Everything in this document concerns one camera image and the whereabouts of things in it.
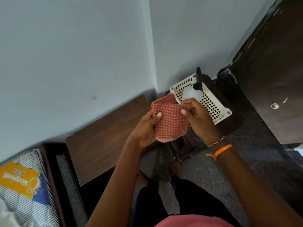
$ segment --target forearm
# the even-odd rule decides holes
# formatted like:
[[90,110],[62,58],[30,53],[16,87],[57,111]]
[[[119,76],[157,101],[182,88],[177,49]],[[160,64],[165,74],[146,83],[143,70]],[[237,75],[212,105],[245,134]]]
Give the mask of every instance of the forearm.
[[[214,151],[227,145],[222,142]],[[218,155],[226,177],[253,226],[303,226],[303,220],[263,182],[233,148]]]
[[87,227],[126,226],[137,180],[141,147],[129,138]]

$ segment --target yellow label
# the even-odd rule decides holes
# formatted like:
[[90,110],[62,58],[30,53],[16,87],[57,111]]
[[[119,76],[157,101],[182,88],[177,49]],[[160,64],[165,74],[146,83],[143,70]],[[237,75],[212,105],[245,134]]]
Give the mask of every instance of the yellow label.
[[0,185],[32,199],[41,185],[39,175],[35,170],[9,162],[0,167]]

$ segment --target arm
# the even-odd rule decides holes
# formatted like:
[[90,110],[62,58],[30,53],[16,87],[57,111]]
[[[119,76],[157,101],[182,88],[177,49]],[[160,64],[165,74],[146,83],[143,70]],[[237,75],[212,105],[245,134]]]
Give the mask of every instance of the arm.
[[86,227],[126,226],[137,180],[142,149],[155,141],[153,126],[161,113],[152,118],[150,110],[127,139],[116,168]]
[[[206,145],[222,138],[208,111],[198,101],[187,99],[182,104],[192,105],[190,112],[181,110],[181,113]],[[228,144],[224,140],[210,149],[216,152]],[[217,160],[253,226],[303,226],[303,219],[250,169],[233,148],[219,154]]]

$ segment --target orange thread bracelet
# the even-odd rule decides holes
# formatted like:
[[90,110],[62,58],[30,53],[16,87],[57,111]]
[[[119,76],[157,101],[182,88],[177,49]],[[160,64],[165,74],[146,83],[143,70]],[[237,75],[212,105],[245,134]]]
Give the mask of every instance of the orange thread bracelet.
[[214,153],[214,155],[211,155],[211,154],[206,154],[207,156],[211,156],[211,157],[214,157],[214,159],[216,160],[216,157],[221,154],[223,151],[226,151],[228,148],[231,148],[232,145],[226,145],[225,147],[222,147],[221,149],[219,149],[218,151],[216,151]]

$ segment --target hand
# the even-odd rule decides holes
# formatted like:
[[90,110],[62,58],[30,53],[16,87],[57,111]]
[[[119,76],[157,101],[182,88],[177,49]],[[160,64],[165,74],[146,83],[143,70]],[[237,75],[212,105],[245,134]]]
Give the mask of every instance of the hand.
[[154,125],[160,121],[161,116],[162,113],[159,112],[157,116],[152,117],[152,110],[150,110],[145,116],[142,117],[129,138],[139,142],[142,149],[156,141]]
[[205,107],[196,99],[186,99],[181,105],[191,104],[190,112],[181,109],[181,113],[189,121],[194,132],[203,140],[206,145],[211,145],[222,138],[222,134],[215,126],[212,118]]

